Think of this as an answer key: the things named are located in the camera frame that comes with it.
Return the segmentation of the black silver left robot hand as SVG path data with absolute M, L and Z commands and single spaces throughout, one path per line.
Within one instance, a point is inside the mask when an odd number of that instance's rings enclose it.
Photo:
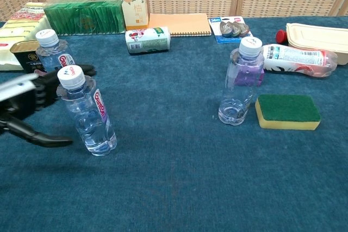
M 107 125 L 97 106 L 101 95 L 94 75 L 91 65 L 70 65 L 43 77 L 30 73 L 1 84 L 1 132 L 9 131 L 41 147 L 71 144 L 69 137 L 49 136 L 23 122 L 60 98 L 86 148 L 97 148 L 107 139 Z

